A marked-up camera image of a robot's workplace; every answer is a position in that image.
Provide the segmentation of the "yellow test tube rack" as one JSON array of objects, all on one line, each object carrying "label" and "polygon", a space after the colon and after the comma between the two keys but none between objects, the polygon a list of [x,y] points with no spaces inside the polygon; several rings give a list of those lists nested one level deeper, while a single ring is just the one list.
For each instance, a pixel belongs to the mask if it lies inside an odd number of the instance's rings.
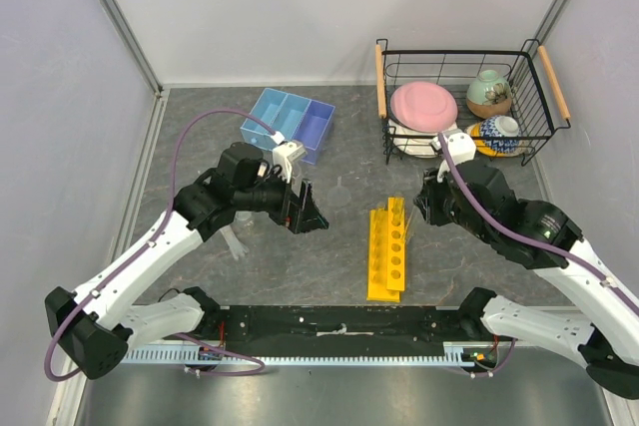
[{"label": "yellow test tube rack", "polygon": [[388,199],[386,220],[378,220],[375,209],[369,212],[366,294],[369,301],[400,302],[405,292],[405,219],[400,227],[390,223]]}]

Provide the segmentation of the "blue three-compartment drawer box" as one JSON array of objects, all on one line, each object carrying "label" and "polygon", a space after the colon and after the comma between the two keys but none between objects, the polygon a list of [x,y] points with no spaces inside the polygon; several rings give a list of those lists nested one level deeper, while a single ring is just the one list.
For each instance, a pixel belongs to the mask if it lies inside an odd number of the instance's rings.
[{"label": "blue three-compartment drawer box", "polygon": [[250,115],[281,132],[287,140],[301,142],[303,161],[316,165],[330,131],[335,106],[272,88],[265,88]]}]

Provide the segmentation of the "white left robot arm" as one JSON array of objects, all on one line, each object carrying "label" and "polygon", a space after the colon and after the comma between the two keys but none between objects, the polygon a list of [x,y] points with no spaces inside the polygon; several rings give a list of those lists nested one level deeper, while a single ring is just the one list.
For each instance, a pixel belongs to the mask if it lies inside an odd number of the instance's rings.
[{"label": "white left robot arm", "polygon": [[68,291],[61,286],[44,300],[52,341],[45,359],[61,348],[78,372],[98,379],[126,354],[167,336],[192,333],[208,339],[219,328],[219,305],[200,288],[147,306],[139,296],[182,257],[197,249],[238,212],[266,213],[293,234],[326,229],[310,181],[293,189],[294,164],[306,153],[302,143],[284,141],[267,162],[259,148],[236,142],[216,166],[170,197],[164,213],[119,258]]}]

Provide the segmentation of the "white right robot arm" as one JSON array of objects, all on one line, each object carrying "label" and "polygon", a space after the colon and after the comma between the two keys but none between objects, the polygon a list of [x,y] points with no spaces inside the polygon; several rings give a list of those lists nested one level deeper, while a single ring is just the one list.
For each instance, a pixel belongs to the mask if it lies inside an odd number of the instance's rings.
[{"label": "white right robot arm", "polygon": [[424,172],[414,199],[424,220],[457,224],[498,255],[561,291],[582,321],[535,312],[476,287],[458,309],[466,338],[486,333],[529,342],[583,367],[605,390],[638,397],[638,298],[605,266],[582,230],[546,201],[520,199],[503,173],[480,160]]}]

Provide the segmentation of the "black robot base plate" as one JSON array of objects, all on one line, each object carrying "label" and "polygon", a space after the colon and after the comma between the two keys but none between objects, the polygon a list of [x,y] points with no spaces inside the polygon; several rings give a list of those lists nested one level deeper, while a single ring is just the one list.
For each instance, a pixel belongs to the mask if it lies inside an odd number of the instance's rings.
[{"label": "black robot base plate", "polygon": [[248,356],[435,355],[445,342],[505,345],[480,320],[487,290],[453,309],[410,305],[231,305],[209,309],[189,335]]}]

